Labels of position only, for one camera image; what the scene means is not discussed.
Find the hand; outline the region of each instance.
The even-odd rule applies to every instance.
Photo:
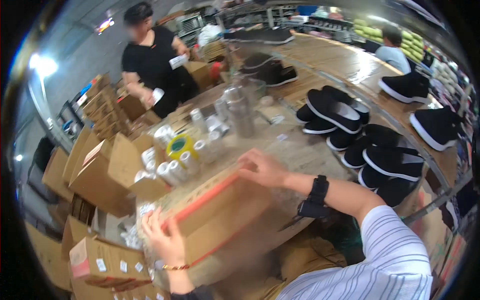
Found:
[[[238,171],[240,177],[257,182],[266,187],[283,187],[289,172],[272,156],[253,148],[240,156],[237,161],[244,167]]]
[[[142,228],[149,239],[150,246],[165,264],[169,266],[185,265],[185,245],[177,222],[173,218],[167,219],[169,235],[163,232],[161,224],[160,208],[143,216]]]
[[[142,98],[147,109],[150,109],[155,104],[153,91],[149,88],[144,88],[142,91]]]

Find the light blue shirt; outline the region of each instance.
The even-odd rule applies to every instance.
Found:
[[[389,206],[372,209],[361,229],[365,260],[300,275],[276,300],[428,300],[427,250]]]
[[[375,52],[375,56],[402,71],[403,74],[411,72],[410,64],[400,48],[381,46]]]

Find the woman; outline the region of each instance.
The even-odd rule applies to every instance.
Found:
[[[123,51],[122,77],[130,94],[142,99],[146,107],[153,106],[153,111],[164,118],[179,103],[195,96],[198,86],[183,66],[172,69],[169,61],[178,55],[189,57],[189,49],[168,29],[152,28],[152,15],[150,4],[140,2],[123,16],[132,41]],[[164,91],[157,103],[153,96],[156,88]]]
[[[273,157],[252,149],[239,158],[239,176],[271,188],[286,188],[353,216],[360,225],[365,260],[346,266],[333,245],[302,231],[277,249],[282,280],[266,280],[265,286],[242,300],[289,299],[393,299],[430,298],[433,277],[427,250],[393,209],[359,184],[288,172]],[[142,219],[150,246],[167,265],[172,300],[205,300],[202,287],[195,288],[185,270],[185,246],[180,230],[167,220],[168,235],[161,228],[160,210]]]

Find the table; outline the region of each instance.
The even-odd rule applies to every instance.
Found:
[[[211,105],[218,99],[225,88],[219,85],[199,96],[191,99],[186,104],[192,103],[194,108],[203,108]],[[252,138],[240,139],[228,133],[223,141],[227,154],[211,165],[203,165],[200,177],[189,181],[181,188],[174,189],[171,193],[156,202],[162,206],[164,213],[175,208],[187,205],[187,195],[206,182],[218,172],[232,166],[237,158],[251,149],[257,147],[275,155],[286,164],[290,171],[307,174],[325,174],[333,178],[352,180],[354,176],[334,157],[334,153],[325,143],[325,138],[317,135],[307,135],[295,121],[294,115],[283,105],[276,103],[271,107],[257,110],[270,120],[276,116],[284,117],[278,124],[269,125],[263,118],[255,119],[256,133]],[[195,139],[202,138],[196,129],[187,129]],[[284,134],[286,139],[277,137]],[[188,270],[194,285],[215,283],[233,272],[242,262],[253,257],[261,256],[278,247],[292,238],[312,222],[306,218],[296,225],[278,232],[278,230],[296,215],[297,205],[305,197],[284,189],[275,189],[273,204],[253,223],[250,223],[232,241],[222,246],[214,254],[199,262]],[[164,272],[157,271],[155,283],[163,288],[168,288]]]

